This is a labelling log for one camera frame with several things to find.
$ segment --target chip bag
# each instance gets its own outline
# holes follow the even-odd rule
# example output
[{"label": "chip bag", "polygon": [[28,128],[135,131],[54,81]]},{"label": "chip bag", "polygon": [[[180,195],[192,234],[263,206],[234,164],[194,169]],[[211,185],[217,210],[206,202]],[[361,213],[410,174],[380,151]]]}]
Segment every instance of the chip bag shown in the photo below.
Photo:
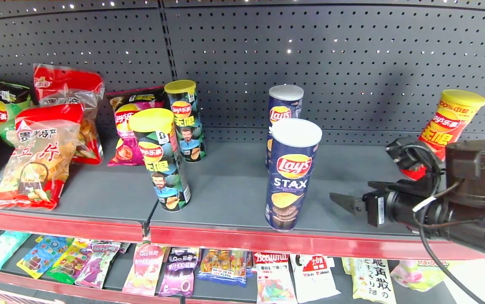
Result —
[{"label": "chip bag", "polygon": [[15,116],[32,106],[30,88],[0,81],[0,137],[13,147],[8,137],[15,137]]},{"label": "chip bag", "polygon": [[104,97],[104,81],[97,73],[48,64],[34,64],[34,89],[40,106],[80,103],[84,118],[74,161],[99,164],[104,153],[96,130],[98,103]]},{"label": "chip bag", "polygon": [[115,156],[109,161],[108,166],[144,166],[138,141],[134,136],[128,120],[135,113],[150,109],[163,108],[163,87],[138,89],[124,92],[106,94],[115,114],[115,127],[119,134]]},{"label": "chip bag", "polygon": [[18,141],[0,181],[0,208],[57,206],[78,144],[82,104],[22,111],[15,119]]}]

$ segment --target white lid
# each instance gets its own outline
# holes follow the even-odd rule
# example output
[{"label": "white lid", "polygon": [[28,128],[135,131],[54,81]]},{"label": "white lid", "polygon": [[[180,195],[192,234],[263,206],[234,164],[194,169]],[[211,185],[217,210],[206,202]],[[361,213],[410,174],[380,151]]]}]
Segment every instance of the white lid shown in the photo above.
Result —
[{"label": "white lid", "polygon": [[285,101],[300,100],[304,93],[303,89],[292,84],[275,85],[269,89],[269,96]]},{"label": "white lid", "polygon": [[273,137],[295,148],[311,147],[322,140],[322,130],[313,122],[304,119],[280,119],[271,128]]}]

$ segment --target blue chip canister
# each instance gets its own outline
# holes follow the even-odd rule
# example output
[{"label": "blue chip canister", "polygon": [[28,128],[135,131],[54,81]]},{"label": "blue chip canister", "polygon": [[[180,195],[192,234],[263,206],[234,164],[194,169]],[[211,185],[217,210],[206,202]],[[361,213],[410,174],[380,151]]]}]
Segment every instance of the blue chip canister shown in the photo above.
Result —
[{"label": "blue chip canister", "polygon": [[280,119],[298,119],[302,109],[302,95],[304,90],[296,85],[276,85],[269,89],[269,131],[267,133],[267,154],[265,155],[265,167],[271,164],[271,150],[273,138],[271,127]]},{"label": "blue chip canister", "polygon": [[304,119],[282,119],[271,130],[265,219],[273,229],[290,231],[306,196],[322,130]]}]

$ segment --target red chip bag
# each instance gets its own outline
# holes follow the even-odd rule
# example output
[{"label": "red chip bag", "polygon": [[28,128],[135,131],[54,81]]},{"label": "red chip bag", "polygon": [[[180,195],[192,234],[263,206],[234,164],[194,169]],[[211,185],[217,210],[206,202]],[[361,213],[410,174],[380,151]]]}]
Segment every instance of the red chip bag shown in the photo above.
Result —
[{"label": "red chip bag", "polygon": [[80,103],[84,118],[74,161],[99,164],[104,153],[96,130],[98,103],[104,97],[104,81],[94,72],[48,64],[34,64],[34,90],[40,106]]},{"label": "red chip bag", "polygon": [[15,118],[17,142],[0,181],[0,208],[57,206],[72,162],[82,104],[30,108]]}]

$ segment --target white cable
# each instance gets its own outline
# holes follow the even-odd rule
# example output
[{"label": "white cable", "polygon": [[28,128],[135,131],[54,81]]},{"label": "white cable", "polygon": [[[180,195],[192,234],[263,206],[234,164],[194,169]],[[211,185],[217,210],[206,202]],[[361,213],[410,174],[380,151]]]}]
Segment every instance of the white cable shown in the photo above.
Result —
[{"label": "white cable", "polygon": [[422,209],[424,206],[430,204],[431,202],[433,202],[436,198],[434,196],[431,196],[429,198],[425,198],[424,200],[422,200],[419,204],[417,204],[415,207],[412,208],[412,211],[413,212],[417,212],[419,211],[420,209]]}]

